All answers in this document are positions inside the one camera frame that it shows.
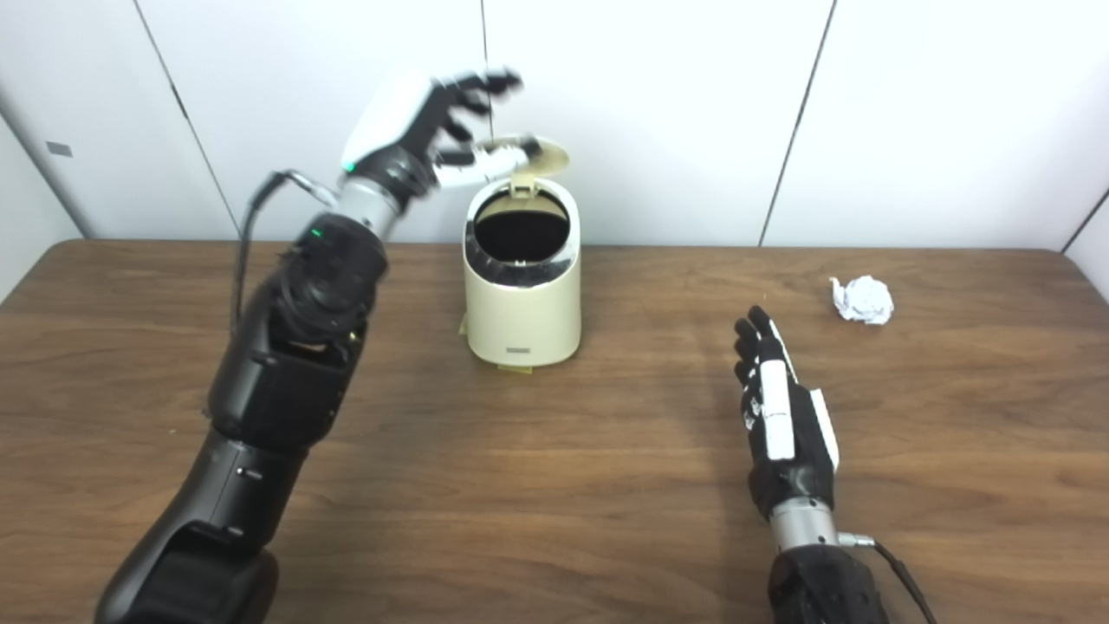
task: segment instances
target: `trash can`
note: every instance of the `trash can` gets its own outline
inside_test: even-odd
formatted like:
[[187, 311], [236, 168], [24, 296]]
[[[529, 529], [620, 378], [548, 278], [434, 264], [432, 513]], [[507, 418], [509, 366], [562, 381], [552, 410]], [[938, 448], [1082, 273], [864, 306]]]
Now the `trash can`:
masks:
[[554, 365], [581, 342], [578, 205], [546, 177], [569, 157], [551, 141], [539, 143], [542, 153], [528, 167], [481, 188], [466, 215], [467, 337], [478, 358], [500, 366]]

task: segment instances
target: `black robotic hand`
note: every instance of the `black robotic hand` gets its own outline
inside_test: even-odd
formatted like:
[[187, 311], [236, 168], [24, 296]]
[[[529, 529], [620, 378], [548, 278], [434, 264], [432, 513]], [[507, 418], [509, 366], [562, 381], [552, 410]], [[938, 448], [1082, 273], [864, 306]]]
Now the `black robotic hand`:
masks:
[[743, 386], [743, 420], [754, 459], [751, 497], [763, 518], [784, 501], [813, 498], [835, 508], [840, 451], [820, 390], [797, 383], [774, 321], [757, 305], [735, 323], [735, 377]]
[[869, 569], [841, 546], [832, 520], [838, 449], [823, 395], [797, 383], [762, 307], [735, 324], [751, 498], [779, 555], [769, 595], [776, 624], [887, 624]]

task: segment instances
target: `black cable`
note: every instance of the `black cable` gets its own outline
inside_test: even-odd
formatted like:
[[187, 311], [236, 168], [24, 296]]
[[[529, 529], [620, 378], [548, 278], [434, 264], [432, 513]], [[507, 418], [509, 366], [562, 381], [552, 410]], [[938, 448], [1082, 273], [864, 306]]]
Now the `black cable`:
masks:
[[876, 540], [874, 542], [873, 549], [878, 552], [887, 562], [889, 562], [889, 567], [893, 569], [894, 574], [901, 580], [902, 584], [908, 591], [908, 594], [913, 596], [913, 601], [918, 607], [920, 607], [920, 613], [924, 614], [924, 618], [928, 624], [936, 624], [936, 616], [932, 614], [932, 610], [928, 608], [928, 601], [924, 600], [924, 592], [917, 586], [916, 582], [913, 581], [913, 575], [909, 574], [908, 567], [897, 557], [894, 556], [885, 546], [879, 544]]
[[265, 205], [269, 195], [281, 187], [288, 180], [291, 172], [274, 171], [269, 178], [263, 184], [246, 207], [246, 216], [243, 217], [243, 231], [238, 238], [238, 253], [235, 257], [235, 268], [232, 273], [231, 282], [231, 335], [235, 335], [238, 329], [238, 318], [243, 310], [243, 279], [246, 277], [246, 258], [251, 254], [251, 232], [254, 229], [254, 221], [258, 217], [258, 212]]

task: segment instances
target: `wood grain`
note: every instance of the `wood grain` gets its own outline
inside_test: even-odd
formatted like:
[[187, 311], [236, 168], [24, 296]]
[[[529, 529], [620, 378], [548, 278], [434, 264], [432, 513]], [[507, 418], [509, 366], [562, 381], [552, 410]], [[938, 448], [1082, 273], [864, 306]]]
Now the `wood grain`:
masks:
[[[257, 245], [255, 276], [279, 247]], [[224, 243], [78, 241], [0, 305], [0, 622], [90, 620], [176, 491], [226, 341]], [[579, 354], [498, 371], [460, 253], [395, 245], [372, 341], [272, 551], [269, 622], [771, 622], [732, 323], [825, 390], [841, 529], [945, 624], [1103, 622], [1109, 306], [1047, 252], [587, 248]], [[873, 273], [889, 326], [840, 320]], [[920, 616], [867, 553], [896, 623]]]

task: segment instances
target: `robotic hand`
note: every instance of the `robotic hand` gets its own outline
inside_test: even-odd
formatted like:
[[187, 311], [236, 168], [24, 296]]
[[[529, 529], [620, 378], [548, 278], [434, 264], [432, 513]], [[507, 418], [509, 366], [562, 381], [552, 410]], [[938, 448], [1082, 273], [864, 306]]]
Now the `robotic hand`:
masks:
[[[241, 318], [237, 294], [233, 298], [231, 342], [205, 411], [207, 438], [176, 497], [109, 583], [98, 624], [265, 618], [277, 562], [263, 549], [308, 450], [330, 431], [358, 364], [376, 285], [388, 266], [383, 239], [409, 201], [434, 185], [499, 176], [539, 153], [528, 140], [472, 146], [451, 115], [460, 108], [488, 114], [482, 93], [519, 84], [509, 72], [446, 81], [401, 75], [378, 92], [355, 129], [338, 193], [291, 171], [260, 188], [246, 232], [285, 180], [334, 209], [309, 223]], [[465, 149], [435, 151], [440, 130]], [[245, 249], [243, 244], [241, 266]]]
[[832, 521], [840, 451], [823, 395], [797, 382], [782, 337], [761, 307], [752, 307], [735, 333], [735, 376], [754, 460], [747, 485], [779, 550], [770, 575], [774, 622], [887, 624], [869, 569], [844, 550], [876, 543], [837, 533]]

